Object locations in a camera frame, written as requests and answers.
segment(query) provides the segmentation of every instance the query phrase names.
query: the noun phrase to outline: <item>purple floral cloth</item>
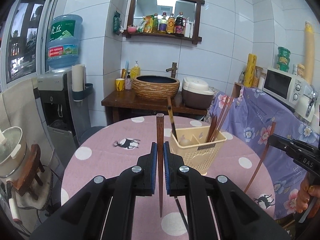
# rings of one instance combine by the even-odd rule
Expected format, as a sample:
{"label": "purple floral cloth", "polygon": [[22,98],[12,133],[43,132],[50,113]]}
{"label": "purple floral cloth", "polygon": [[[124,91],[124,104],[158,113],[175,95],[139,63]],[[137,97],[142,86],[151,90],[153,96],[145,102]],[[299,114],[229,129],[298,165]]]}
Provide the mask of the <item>purple floral cloth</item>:
{"label": "purple floral cloth", "polygon": [[[226,95],[218,93],[210,108],[210,115],[219,116]],[[298,139],[318,146],[319,135],[309,126],[299,121],[293,113],[274,98],[255,88],[244,87],[240,97],[232,102],[230,112],[222,129],[244,141],[261,157],[271,130],[272,121],[276,122],[275,134]],[[294,212],[300,183],[306,171],[295,164],[283,151],[269,147],[263,161],[274,184],[276,208],[275,219]]]}

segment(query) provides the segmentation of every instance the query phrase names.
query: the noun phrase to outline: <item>woven basin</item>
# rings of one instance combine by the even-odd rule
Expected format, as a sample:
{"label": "woven basin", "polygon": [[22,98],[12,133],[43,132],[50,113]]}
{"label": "woven basin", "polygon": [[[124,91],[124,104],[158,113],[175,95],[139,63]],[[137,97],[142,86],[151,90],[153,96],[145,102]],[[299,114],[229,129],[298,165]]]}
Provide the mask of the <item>woven basin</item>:
{"label": "woven basin", "polygon": [[180,81],[162,76],[138,76],[133,79],[132,87],[140,98],[161,101],[177,94]]}

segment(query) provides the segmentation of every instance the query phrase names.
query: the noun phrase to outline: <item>blue water jug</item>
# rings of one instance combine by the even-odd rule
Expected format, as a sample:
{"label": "blue water jug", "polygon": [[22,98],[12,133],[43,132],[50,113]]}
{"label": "blue water jug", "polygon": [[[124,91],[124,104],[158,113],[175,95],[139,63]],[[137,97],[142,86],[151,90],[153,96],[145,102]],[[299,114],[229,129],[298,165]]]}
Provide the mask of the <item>blue water jug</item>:
{"label": "blue water jug", "polygon": [[63,68],[75,65],[79,59],[82,18],[79,15],[61,15],[52,20],[47,44],[48,65]]}

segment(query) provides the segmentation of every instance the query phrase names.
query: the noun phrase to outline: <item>soap dispenser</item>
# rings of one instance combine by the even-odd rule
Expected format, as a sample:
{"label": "soap dispenser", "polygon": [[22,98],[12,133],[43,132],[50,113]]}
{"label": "soap dispenser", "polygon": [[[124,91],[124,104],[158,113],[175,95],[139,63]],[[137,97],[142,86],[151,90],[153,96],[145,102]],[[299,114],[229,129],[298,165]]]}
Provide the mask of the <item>soap dispenser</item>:
{"label": "soap dispenser", "polygon": [[131,69],[130,76],[131,76],[131,78],[140,76],[140,67],[139,67],[139,65],[138,65],[138,60],[136,60],[136,64],[135,64],[134,67]]}

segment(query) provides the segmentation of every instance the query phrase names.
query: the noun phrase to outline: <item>hand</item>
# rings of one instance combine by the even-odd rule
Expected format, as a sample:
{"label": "hand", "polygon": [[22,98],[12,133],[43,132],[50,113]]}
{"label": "hand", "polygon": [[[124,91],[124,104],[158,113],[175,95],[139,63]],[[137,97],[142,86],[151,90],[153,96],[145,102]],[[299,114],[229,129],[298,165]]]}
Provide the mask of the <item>hand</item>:
{"label": "hand", "polygon": [[308,218],[314,217],[320,208],[320,186],[310,186],[307,174],[304,180],[301,182],[300,190],[298,192],[298,197],[296,201],[296,211],[298,213],[302,213],[304,210],[307,210],[308,203],[310,201],[310,196],[317,197],[319,199],[316,201],[316,204],[311,209]]}

